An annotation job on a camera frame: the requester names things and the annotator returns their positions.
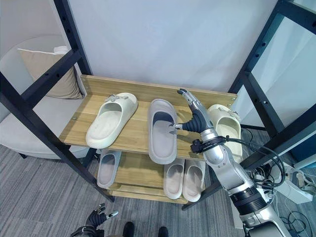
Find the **slide sandal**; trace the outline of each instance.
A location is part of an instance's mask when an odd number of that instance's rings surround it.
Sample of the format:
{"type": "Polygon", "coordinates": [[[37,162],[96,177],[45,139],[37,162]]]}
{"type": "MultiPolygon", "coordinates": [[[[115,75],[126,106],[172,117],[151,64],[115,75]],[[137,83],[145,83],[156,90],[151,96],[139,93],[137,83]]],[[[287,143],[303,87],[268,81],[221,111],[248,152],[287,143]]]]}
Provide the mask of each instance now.
{"type": "Polygon", "coordinates": [[[100,188],[108,188],[114,183],[119,167],[120,156],[121,151],[102,150],[97,177],[97,184],[100,188]]]}
{"type": "Polygon", "coordinates": [[[186,200],[190,202],[199,200],[203,188],[204,176],[204,161],[186,160],[182,189],[183,196],[186,200]]]}
{"type": "Polygon", "coordinates": [[[135,113],[137,106],[137,99],[131,93],[110,95],[87,131],[87,145],[99,149],[110,146],[135,113]]]}
{"type": "Polygon", "coordinates": [[[164,165],[163,191],[168,198],[181,196],[184,174],[184,159],[176,158],[173,163],[164,165]]]}
{"type": "MultiPolygon", "coordinates": [[[[239,116],[223,105],[212,105],[207,109],[214,128],[219,136],[240,139],[241,127],[239,116]]],[[[237,163],[242,162],[242,146],[236,142],[226,142],[233,153],[233,158],[237,163]]]]}
{"type": "Polygon", "coordinates": [[[170,127],[177,122],[173,106],[155,99],[148,109],[148,153],[153,162],[170,164],[177,155],[177,131],[170,127]]]}

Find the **shoe rack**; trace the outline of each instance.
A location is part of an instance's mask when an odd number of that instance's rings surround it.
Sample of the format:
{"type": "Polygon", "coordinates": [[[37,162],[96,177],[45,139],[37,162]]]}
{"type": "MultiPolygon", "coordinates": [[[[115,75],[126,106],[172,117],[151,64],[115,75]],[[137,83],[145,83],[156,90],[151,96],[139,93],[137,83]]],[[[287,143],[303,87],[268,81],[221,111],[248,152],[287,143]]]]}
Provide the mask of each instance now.
{"type": "MultiPolygon", "coordinates": [[[[186,122],[192,117],[186,101],[176,92],[179,87],[86,75],[82,75],[81,79],[87,96],[59,139],[67,145],[87,146],[86,132],[104,100],[110,94],[132,93],[138,99],[138,108],[116,141],[108,147],[109,150],[122,151],[115,182],[108,190],[111,195],[119,197],[187,203],[183,196],[169,199],[164,194],[163,165],[152,162],[148,155],[147,111],[151,101],[157,98],[169,101],[177,112],[178,122],[186,122]]],[[[206,108],[213,104],[230,107],[237,97],[236,94],[231,93],[186,89],[190,90],[206,108]]],[[[199,138],[197,133],[179,130],[177,157],[204,161],[202,155],[196,155],[190,150],[191,142],[197,138],[199,138]]]]}

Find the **white backdrop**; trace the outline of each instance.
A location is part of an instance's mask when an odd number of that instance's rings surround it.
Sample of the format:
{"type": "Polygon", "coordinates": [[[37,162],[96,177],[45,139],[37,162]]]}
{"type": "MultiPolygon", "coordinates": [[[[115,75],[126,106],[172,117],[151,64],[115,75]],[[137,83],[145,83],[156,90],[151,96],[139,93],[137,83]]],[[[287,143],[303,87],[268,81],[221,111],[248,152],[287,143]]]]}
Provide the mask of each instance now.
{"type": "Polygon", "coordinates": [[[276,0],[70,0],[95,75],[228,91],[276,0]]]}
{"type": "MultiPolygon", "coordinates": [[[[63,33],[50,1],[0,1],[0,55],[24,40],[63,33]]],[[[70,0],[70,6],[95,75],[227,91],[275,2],[70,0]]],[[[314,0],[296,2],[316,9],[314,0]]],[[[316,102],[315,41],[285,19],[253,70],[285,125],[316,102]]],[[[243,90],[234,108],[242,123],[262,125],[243,90]]]]}

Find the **pillow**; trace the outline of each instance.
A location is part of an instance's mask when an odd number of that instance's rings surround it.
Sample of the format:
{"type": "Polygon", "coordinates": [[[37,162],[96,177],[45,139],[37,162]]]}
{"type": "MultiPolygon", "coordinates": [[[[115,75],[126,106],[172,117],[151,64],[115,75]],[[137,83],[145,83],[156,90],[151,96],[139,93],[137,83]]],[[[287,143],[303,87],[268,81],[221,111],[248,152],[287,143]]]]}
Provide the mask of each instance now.
{"type": "MultiPolygon", "coordinates": [[[[54,53],[20,48],[18,51],[34,81],[67,53],[62,46],[54,48],[54,53]]],[[[82,99],[83,96],[76,81],[74,68],[71,67],[46,95],[60,99],[82,99]]]]}

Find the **person's foot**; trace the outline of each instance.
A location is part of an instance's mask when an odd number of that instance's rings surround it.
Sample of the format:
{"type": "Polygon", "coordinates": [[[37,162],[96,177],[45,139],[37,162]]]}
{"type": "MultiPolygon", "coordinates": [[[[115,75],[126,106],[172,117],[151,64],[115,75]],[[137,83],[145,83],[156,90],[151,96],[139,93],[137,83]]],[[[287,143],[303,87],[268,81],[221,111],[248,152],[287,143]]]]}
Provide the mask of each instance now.
{"type": "Polygon", "coordinates": [[[169,237],[167,227],[165,226],[160,227],[158,237],[169,237]]]}
{"type": "Polygon", "coordinates": [[[123,237],[133,237],[135,226],[132,222],[127,222],[124,226],[123,237]]]}

